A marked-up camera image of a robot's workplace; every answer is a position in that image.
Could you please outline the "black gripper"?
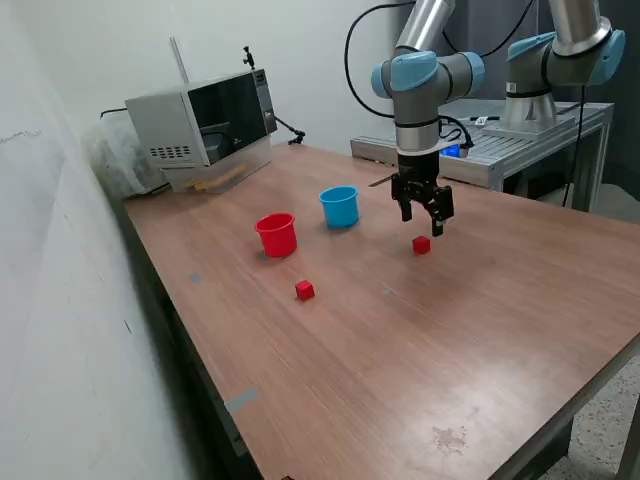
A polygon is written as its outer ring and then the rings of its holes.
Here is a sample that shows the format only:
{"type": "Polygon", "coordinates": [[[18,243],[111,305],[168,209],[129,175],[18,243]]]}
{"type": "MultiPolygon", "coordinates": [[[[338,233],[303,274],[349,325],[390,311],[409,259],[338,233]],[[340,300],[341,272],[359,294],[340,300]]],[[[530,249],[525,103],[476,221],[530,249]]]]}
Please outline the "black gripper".
{"type": "Polygon", "coordinates": [[[444,224],[454,216],[453,191],[439,187],[439,152],[420,155],[398,154],[398,172],[392,176],[391,196],[398,202],[403,222],[412,220],[411,200],[430,201],[427,211],[432,219],[432,235],[443,234],[444,224]]]}

